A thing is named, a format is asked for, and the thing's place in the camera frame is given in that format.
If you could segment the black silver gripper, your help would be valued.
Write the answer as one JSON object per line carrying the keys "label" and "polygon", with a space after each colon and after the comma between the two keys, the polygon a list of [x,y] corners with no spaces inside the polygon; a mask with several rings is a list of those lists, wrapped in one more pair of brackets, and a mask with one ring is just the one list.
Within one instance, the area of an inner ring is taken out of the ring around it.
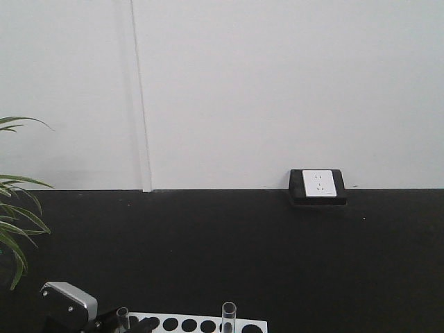
{"label": "black silver gripper", "polygon": [[[112,333],[117,330],[117,311],[98,314],[98,301],[68,282],[46,282],[40,290],[49,318],[68,330],[85,333]],[[151,333],[158,327],[158,318],[143,318],[131,323],[126,333]]]}

